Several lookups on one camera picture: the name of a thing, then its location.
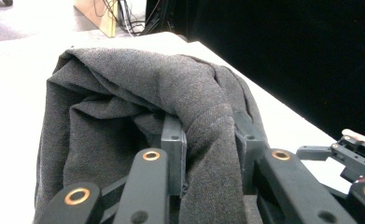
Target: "black backdrop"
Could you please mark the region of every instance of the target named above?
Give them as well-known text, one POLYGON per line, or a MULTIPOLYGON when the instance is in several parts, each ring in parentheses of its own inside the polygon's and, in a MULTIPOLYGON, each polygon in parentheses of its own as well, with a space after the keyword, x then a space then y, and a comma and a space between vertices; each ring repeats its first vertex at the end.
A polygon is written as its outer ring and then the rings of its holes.
POLYGON ((333 138, 365 134, 365 1, 182 0, 174 19, 333 138))

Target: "floor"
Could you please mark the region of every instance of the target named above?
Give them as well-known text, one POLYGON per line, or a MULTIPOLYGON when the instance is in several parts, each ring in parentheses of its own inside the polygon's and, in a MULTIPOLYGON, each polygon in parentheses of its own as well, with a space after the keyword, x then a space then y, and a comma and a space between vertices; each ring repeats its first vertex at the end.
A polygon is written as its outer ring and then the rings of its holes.
MULTIPOLYGON (((86 32, 98 38, 107 38, 80 11, 74 0, 53 0, 51 4, 35 0, 14 1, 6 7, 0 0, 0 41, 30 36, 63 37, 86 32)), ((134 0, 131 10, 138 20, 145 17, 146 1, 134 0)), ((117 36, 126 36, 121 30, 117 36)))

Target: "white table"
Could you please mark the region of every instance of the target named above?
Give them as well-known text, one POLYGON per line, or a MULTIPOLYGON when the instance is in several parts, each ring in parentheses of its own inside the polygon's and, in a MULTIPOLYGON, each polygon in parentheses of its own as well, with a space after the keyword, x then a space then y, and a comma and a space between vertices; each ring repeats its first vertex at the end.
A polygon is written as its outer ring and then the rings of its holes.
MULTIPOLYGON (((72 45, 182 53, 229 66, 201 43, 186 43, 170 33, 98 41, 81 35, 63 39, 40 36, 0 43, 0 223, 32 221, 46 79, 51 76, 58 56, 72 45)), ((326 147, 335 142, 261 87, 242 78, 257 100, 271 147, 296 152, 304 145, 326 147)), ((348 182, 339 177, 343 166, 336 161, 305 164, 322 183, 348 192, 348 182)))

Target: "wire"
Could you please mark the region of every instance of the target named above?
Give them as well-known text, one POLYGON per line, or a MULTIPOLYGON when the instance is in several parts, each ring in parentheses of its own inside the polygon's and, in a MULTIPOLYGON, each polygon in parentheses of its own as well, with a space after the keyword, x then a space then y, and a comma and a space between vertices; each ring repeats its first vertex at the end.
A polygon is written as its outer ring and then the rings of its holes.
POLYGON ((153 13, 156 11, 159 3, 161 0, 158 0, 158 2, 156 3, 156 6, 153 8, 152 12, 150 13, 150 15, 147 17, 147 20, 145 21, 145 24, 147 24, 148 21, 150 21, 151 17, 153 16, 153 13))
MULTIPOLYGON (((135 17, 135 15, 133 15, 133 13, 132 13, 133 4, 131 4, 131 6, 129 7, 126 0, 112 1, 112 4, 110 4, 108 2, 108 0, 102 0, 102 1, 104 3, 106 10, 108 11, 108 17, 114 19, 116 21, 118 27, 123 32, 128 33, 131 37, 141 34, 141 32, 136 32, 134 28, 139 27, 139 26, 145 27, 145 22, 139 21, 135 17), (116 16, 113 11, 113 6, 115 5, 116 2, 118 4, 118 9, 117 9, 118 16, 116 16)), ((104 12, 104 15, 99 15, 99 13, 97 12, 95 0, 93 0, 93 3, 94 3, 95 15, 97 17, 103 17, 105 15, 105 12, 104 12)))

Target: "crumpled towel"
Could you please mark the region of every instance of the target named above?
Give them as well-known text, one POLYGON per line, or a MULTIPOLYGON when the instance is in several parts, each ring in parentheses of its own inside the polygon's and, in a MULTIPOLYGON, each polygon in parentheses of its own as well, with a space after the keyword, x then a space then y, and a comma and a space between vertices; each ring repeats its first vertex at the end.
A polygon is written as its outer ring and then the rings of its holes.
POLYGON ((224 66, 136 49, 67 50, 47 83, 35 221, 67 185, 102 188, 126 176, 139 150, 160 147, 169 113, 188 140, 179 223, 246 223, 233 110, 265 136, 248 86, 224 66))

